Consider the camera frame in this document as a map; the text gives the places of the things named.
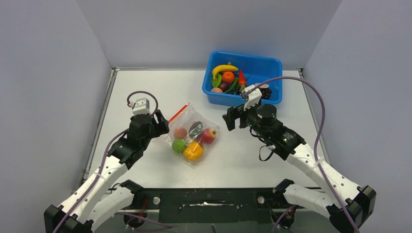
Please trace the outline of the clear zip top bag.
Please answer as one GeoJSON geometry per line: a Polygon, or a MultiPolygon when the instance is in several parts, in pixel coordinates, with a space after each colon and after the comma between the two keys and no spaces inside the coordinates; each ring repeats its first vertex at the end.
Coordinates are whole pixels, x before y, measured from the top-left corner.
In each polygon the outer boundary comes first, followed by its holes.
{"type": "Polygon", "coordinates": [[[168,121],[165,145],[182,161],[198,166],[218,141],[220,127],[204,118],[190,103],[168,121]]]}

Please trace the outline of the purple toy onion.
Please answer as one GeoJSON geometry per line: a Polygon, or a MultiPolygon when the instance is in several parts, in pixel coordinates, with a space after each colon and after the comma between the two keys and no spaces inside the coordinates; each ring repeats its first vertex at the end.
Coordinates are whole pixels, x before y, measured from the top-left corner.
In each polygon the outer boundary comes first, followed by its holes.
{"type": "Polygon", "coordinates": [[[222,90],[222,92],[224,93],[224,92],[226,92],[226,91],[230,88],[230,86],[231,86],[231,83],[222,81],[222,82],[219,84],[218,88],[220,88],[220,89],[222,90]]]}

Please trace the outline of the yellow toy banana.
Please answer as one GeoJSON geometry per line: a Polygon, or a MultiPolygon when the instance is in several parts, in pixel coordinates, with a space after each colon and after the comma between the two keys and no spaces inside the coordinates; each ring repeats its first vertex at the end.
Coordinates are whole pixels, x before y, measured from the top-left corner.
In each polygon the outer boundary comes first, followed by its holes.
{"type": "Polygon", "coordinates": [[[212,78],[215,80],[217,78],[218,73],[225,72],[225,71],[239,71],[239,69],[233,65],[219,65],[213,68],[212,70],[212,78]]]}

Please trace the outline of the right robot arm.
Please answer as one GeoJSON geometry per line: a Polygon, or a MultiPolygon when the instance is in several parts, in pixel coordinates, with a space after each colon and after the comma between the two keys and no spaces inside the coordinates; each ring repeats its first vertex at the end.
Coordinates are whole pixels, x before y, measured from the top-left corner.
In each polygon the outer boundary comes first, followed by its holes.
{"type": "Polygon", "coordinates": [[[292,129],[277,119],[277,108],[260,104],[245,109],[243,105],[230,107],[223,119],[229,131],[239,128],[254,131],[253,137],[270,147],[271,153],[301,170],[315,182],[321,192],[284,179],[274,190],[273,200],[279,207],[288,204],[304,207],[325,218],[341,233],[353,233],[373,213],[376,191],[361,187],[340,174],[324,158],[316,157],[312,147],[292,129]]]}

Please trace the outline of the yellow toy bell pepper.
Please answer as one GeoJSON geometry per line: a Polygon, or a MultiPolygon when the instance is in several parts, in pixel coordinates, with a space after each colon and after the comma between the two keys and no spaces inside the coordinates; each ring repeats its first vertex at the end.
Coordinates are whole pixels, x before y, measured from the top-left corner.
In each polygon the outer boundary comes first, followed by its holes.
{"type": "Polygon", "coordinates": [[[183,151],[184,157],[189,161],[196,161],[202,158],[204,149],[198,142],[191,142],[183,151]]]}

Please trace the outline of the toy peach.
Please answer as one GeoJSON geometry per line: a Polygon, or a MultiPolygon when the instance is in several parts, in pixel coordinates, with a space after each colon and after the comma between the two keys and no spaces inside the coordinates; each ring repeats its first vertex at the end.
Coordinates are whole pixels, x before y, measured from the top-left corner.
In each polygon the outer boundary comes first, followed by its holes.
{"type": "Polygon", "coordinates": [[[175,139],[184,139],[188,135],[188,132],[185,128],[177,128],[173,132],[175,139]]]}

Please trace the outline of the green toy lime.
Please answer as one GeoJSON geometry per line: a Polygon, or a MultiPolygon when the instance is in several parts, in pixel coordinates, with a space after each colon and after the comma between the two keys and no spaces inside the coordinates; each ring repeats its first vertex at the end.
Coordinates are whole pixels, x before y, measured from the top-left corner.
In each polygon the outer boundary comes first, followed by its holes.
{"type": "Polygon", "coordinates": [[[186,140],[177,138],[172,142],[171,148],[175,153],[182,154],[187,145],[188,143],[186,140]]]}

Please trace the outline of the dark toy grapes bunch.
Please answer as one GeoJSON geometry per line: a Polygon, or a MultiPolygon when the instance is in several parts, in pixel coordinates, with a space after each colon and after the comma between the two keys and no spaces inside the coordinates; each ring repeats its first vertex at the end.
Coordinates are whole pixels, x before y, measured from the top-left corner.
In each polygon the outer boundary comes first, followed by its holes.
{"type": "MultiPolygon", "coordinates": [[[[233,94],[233,95],[240,95],[241,92],[242,92],[243,90],[245,90],[247,87],[249,87],[249,86],[244,86],[244,87],[238,86],[238,87],[235,87],[234,90],[231,92],[231,94],[233,94]]],[[[268,86],[267,84],[259,87],[258,89],[259,89],[260,92],[262,93],[262,97],[261,97],[262,99],[264,99],[264,100],[269,100],[269,99],[270,99],[271,94],[272,94],[272,91],[271,91],[271,89],[269,88],[269,86],[268,86]]]]}

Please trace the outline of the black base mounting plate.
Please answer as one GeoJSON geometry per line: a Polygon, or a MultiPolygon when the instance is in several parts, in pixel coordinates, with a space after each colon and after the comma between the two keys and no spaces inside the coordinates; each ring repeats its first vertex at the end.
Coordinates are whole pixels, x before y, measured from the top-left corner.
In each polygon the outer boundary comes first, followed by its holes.
{"type": "Polygon", "coordinates": [[[271,223],[290,207],[272,188],[144,188],[131,180],[109,188],[128,188],[133,196],[124,210],[157,214],[160,223],[271,223]]]}

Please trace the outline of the green toy leaf vegetable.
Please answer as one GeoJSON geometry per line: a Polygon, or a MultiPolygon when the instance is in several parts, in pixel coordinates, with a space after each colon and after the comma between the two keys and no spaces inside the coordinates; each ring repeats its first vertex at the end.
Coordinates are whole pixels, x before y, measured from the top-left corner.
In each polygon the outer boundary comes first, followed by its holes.
{"type": "Polygon", "coordinates": [[[213,88],[216,88],[220,85],[220,83],[222,82],[222,75],[220,73],[218,73],[216,76],[214,76],[212,78],[212,86],[213,88]]]}

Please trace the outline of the orange toy tangerine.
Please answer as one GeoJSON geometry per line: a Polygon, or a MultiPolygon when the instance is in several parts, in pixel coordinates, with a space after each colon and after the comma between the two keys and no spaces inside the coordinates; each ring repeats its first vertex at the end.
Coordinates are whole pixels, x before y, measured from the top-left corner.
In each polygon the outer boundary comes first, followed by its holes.
{"type": "Polygon", "coordinates": [[[222,74],[222,81],[232,84],[235,80],[235,75],[232,71],[225,71],[222,74]]]}

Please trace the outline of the blue plastic bin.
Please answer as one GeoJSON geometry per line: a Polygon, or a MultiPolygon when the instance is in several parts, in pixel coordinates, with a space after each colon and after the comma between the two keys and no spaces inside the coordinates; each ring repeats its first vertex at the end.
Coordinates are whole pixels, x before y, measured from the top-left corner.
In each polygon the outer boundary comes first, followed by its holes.
{"type": "Polygon", "coordinates": [[[209,57],[202,85],[202,90],[206,94],[207,100],[212,104],[238,106],[244,103],[244,100],[239,95],[211,92],[213,88],[212,70],[218,65],[226,65],[229,62],[244,72],[248,85],[261,83],[270,78],[280,77],[283,72],[283,64],[275,58],[214,51],[209,57]]]}

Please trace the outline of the toy avocado half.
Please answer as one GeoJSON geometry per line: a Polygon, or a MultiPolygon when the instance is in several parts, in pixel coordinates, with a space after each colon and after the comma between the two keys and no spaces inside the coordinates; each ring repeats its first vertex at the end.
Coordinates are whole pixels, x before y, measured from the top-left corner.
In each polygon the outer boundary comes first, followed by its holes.
{"type": "Polygon", "coordinates": [[[197,138],[203,132],[203,130],[203,123],[201,121],[196,121],[189,128],[189,137],[197,138]]]}

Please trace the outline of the red toy apple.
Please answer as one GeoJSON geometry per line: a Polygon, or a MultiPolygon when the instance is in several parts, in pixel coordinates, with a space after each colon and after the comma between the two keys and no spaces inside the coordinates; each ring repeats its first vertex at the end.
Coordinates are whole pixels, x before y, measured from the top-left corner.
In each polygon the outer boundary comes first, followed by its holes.
{"type": "Polygon", "coordinates": [[[201,133],[201,141],[205,144],[212,144],[217,137],[217,131],[214,129],[206,128],[201,133]]]}

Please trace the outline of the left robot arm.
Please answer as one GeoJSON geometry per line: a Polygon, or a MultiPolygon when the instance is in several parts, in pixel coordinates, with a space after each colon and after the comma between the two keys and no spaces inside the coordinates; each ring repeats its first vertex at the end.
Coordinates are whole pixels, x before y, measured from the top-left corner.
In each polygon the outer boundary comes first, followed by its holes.
{"type": "Polygon", "coordinates": [[[110,143],[101,165],[69,198],[44,212],[48,233],[92,233],[115,213],[132,204],[141,187],[131,180],[106,196],[106,191],[139,160],[150,141],[169,132],[160,110],[131,117],[129,129],[110,143]]]}

